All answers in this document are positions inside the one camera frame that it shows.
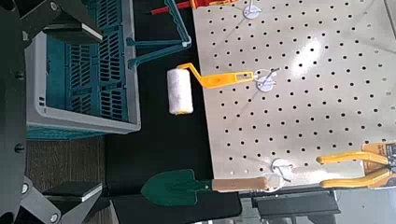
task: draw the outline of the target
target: green shovel blade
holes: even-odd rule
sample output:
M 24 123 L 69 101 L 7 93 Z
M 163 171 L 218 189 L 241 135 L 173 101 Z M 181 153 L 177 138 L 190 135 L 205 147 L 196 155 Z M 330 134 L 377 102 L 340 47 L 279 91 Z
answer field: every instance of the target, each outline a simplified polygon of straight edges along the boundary
M 197 181 L 193 170 L 180 170 L 155 175 L 141 193 L 158 205 L 182 206 L 196 205 L 199 190 L 212 190 L 211 181 Z

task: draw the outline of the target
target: gray crate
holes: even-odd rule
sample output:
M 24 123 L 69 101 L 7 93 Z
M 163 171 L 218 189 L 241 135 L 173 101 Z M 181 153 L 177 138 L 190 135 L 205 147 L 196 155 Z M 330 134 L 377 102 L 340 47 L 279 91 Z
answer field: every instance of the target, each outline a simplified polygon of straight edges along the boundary
M 53 69 L 60 73 L 65 72 L 61 78 L 49 77 L 52 74 L 49 72 L 47 46 L 48 41 L 52 40 L 44 34 L 39 34 L 25 51 L 29 139 L 69 140 L 104 133 L 126 134 L 140 130 L 136 68 L 127 68 L 127 61 L 135 57 L 135 48 L 126 47 L 125 43 L 126 38 L 134 38 L 132 0 L 100 1 L 101 4 L 106 4 L 102 8 L 97 6 L 99 2 L 93 4 L 94 2 L 90 3 L 98 8 L 92 9 L 92 6 L 89 6 L 89 11 L 97 12 L 94 17 L 99 27 L 104 30 L 104 43 L 90 46 L 64 44 L 66 56 L 60 54 L 59 57 L 65 57 L 66 63 L 64 67 L 57 66 Z M 103 13 L 105 7 L 114 7 L 122 10 L 122 13 L 115 19 L 115 16 Z M 116 56 L 111 51 L 114 47 L 111 41 L 117 42 L 121 48 L 120 52 L 116 52 Z M 77 65 L 73 64 L 73 58 L 78 58 Z M 119 70 L 115 72 L 118 77 L 111 73 L 113 63 L 119 65 Z

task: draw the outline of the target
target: pliers handle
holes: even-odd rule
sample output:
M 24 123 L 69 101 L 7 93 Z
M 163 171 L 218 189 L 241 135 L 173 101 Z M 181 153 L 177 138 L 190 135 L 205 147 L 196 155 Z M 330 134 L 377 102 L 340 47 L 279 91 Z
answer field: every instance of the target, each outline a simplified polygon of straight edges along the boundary
M 389 160 L 387 157 L 374 154 L 372 152 L 347 152 L 331 156 L 317 157 L 317 162 L 321 164 L 327 163 L 337 163 L 341 161 L 371 161 L 379 164 L 389 165 Z M 323 180 L 320 185 L 325 188 L 361 188 L 372 185 L 392 174 L 388 167 L 376 170 L 364 177 L 352 178 L 352 179 L 330 179 Z

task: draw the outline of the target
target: plastic basket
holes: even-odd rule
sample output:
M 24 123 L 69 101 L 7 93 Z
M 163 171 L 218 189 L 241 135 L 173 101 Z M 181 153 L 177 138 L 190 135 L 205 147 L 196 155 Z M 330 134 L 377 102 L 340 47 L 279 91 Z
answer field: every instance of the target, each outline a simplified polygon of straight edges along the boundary
M 104 34 L 101 44 L 68 45 L 40 34 L 26 50 L 28 139 L 140 130 L 136 70 L 127 68 L 135 49 L 125 48 L 134 38 L 132 0 L 84 3 Z

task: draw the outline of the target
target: paint roller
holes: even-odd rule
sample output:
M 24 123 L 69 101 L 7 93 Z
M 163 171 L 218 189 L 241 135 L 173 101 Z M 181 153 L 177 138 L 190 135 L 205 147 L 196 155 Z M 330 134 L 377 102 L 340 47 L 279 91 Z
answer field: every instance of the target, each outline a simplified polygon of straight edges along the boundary
M 169 113 L 173 115 L 190 114 L 193 111 L 189 70 L 206 89 L 230 86 L 254 79 L 253 72 L 224 73 L 202 77 L 192 63 L 179 65 L 167 73 Z

